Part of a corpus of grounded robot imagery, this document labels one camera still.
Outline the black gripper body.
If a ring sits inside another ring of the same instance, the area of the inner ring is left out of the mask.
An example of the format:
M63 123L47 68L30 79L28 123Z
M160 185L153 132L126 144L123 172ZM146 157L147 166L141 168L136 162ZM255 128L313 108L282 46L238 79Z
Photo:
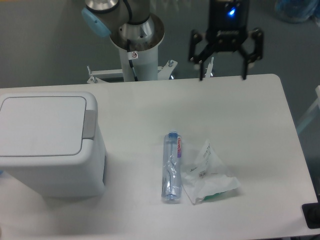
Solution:
M248 0L211 0L205 39L214 53L235 52L248 38Z

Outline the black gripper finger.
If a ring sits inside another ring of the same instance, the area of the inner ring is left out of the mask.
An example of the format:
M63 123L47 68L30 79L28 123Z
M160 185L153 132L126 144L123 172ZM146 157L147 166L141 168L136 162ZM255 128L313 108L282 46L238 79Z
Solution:
M253 64L257 60L261 60L264 55L264 31L261 28L254 28L248 32L248 36L254 41L253 52L247 53L246 50L240 46L239 53L243 57L242 74L243 80L247 79L249 64Z
M207 44L203 50L197 53L197 45L206 40ZM188 61L199 66L199 80L203 80L204 63L213 54L219 50L218 30L208 29L206 33L200 33L196 29L190 32Z

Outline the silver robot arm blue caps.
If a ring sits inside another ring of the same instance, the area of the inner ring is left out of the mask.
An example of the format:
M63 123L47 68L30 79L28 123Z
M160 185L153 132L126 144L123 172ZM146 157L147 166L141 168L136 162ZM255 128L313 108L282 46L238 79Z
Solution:
M188 61L204 76L204 63L215 53L238 52L243 58L241 77L263 58L264 32L248 30L249 1L211 0L204 33L192 30ZM150 10L148 0L88 0L81 14L98 36L109 37L118 48L126 82L167 80L173 68L158 67L158 47L164 39L162 20Z

